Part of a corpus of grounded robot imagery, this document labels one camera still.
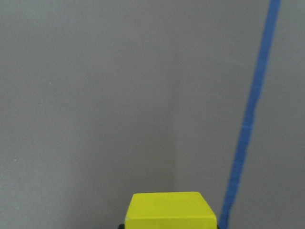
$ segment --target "yellow top surface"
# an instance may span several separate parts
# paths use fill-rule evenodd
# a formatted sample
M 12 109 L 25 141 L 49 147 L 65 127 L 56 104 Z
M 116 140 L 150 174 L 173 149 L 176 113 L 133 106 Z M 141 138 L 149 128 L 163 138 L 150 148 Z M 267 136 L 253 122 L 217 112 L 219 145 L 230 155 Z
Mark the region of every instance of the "yellow top surface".
M 151 218 L 216 219 L 216 216 L 199 192 L 134 194 L 126 219 Z

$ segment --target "blue stripe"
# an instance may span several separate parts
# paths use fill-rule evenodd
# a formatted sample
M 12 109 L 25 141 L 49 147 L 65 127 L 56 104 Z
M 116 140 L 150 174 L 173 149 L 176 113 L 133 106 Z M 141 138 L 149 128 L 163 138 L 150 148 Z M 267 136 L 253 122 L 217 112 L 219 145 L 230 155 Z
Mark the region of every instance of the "blue stripe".
M 247 148 L 251 139 L 251 133 L 254 125 L 255 109 L 264 84 L 264 77 L 268 65 L 269 52 L 272 45 L 280 3 L 280 0 L 270 0 L 269 3 L 264 33 L 261 40 L 261 47 L 259 50 L 254 72 L 254 78 L 248 97 L 247 107 L 244 113 L 244 120 L 239 134 L 230 179 L 224 198 L 224 205 L 220 216 L 220 229 L 228 229 L 230 211 L 238 192 L 241 173 L 243 171 L 244 161 L 247 156 Z

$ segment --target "yellow object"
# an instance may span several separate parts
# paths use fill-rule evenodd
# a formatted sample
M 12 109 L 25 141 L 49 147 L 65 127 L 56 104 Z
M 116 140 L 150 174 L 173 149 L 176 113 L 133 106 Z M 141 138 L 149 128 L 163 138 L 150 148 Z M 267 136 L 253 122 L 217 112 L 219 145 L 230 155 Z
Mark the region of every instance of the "yellow object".
M 199 192 L 138 193 L 125 229 L 217 229 L 217 220 Z

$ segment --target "gray floor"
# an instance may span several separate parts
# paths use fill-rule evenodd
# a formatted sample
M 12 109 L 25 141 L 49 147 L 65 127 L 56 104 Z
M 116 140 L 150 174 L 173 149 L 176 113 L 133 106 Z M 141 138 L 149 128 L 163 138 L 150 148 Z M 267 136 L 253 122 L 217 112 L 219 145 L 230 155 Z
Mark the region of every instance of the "gray floor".
M 219 216 L 267 7 L 0 0 L 0 228 L 116 228 L 135 192 Z M 305 226 L 304 13 L 283 1 L 233 229 Z

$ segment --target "blue line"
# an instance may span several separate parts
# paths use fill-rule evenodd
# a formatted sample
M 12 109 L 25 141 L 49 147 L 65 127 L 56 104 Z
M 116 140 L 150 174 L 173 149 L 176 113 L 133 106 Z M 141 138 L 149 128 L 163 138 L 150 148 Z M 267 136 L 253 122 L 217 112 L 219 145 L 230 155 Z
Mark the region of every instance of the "blue line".
M 224 198 L 223 209 L 219 220 L 220 229 L 228 229 L 230 211 L 238 192 L 240 178 L 244 167 L 244 161 L 247 156 L 247 148 L 250 143 L 251 133 L 254 125 L 255 109 L 264 84 L 264 77 L 268 65 L 269 52 L 272 46 L 272 40 L 280 4 L 280 0 L 270 0 L 269 3 L 264 33 L 261 40 L 261 47 L 257 58 L 246 111 L 244 113 L 243 125 L 239 134 L 230 179 Z

